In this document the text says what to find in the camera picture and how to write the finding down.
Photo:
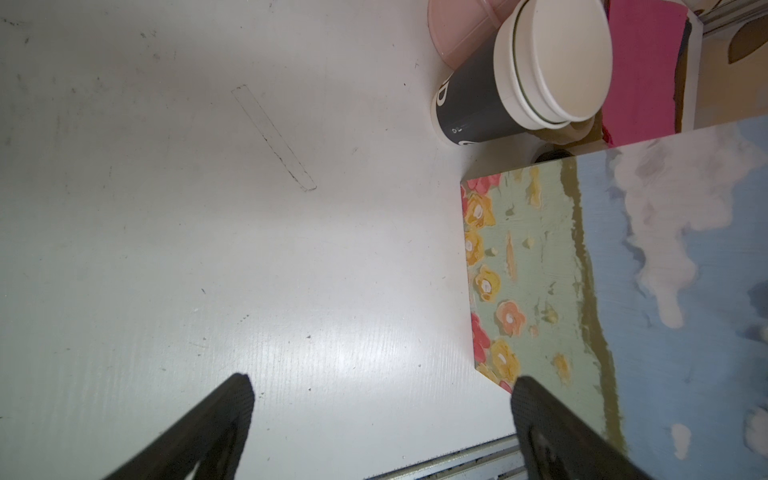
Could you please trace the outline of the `green white paper gift bag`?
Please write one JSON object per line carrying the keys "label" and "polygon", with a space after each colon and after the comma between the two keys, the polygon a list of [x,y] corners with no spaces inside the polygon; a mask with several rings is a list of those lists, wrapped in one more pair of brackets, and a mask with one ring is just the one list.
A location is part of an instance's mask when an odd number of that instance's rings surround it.
{"label": "green white paper gift bag", "polygon": [[476,370],[658,479],[767,475],[767,120],[461,186]]}

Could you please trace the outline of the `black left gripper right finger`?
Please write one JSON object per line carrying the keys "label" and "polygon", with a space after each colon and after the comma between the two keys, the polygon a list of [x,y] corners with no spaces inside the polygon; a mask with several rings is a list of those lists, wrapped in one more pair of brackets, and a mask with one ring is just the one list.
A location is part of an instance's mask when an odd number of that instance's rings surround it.
{"label": "black left gripper right finger", "polygon": [[530,479],[649,477],[534,378],[516,380],[510,405]]}

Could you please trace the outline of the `stack of paper cups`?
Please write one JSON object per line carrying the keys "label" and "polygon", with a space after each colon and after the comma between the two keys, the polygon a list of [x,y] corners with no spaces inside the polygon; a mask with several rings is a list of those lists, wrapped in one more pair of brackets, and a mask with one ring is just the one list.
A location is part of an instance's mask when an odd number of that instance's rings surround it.
{"label": "stack of paper cups", "polygon": [[520,1],[437,89],[431,120],[456,145],[560,130],[600,111],[612,73],[602,2]]}

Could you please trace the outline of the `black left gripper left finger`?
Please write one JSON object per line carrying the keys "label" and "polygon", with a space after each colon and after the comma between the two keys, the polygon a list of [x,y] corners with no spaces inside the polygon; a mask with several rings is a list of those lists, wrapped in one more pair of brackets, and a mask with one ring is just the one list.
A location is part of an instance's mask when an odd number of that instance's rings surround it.
{"label": "black left gripper left finger", "polygon": [[235,373],[108,477],[233,479],[254,405],[249,377]]}

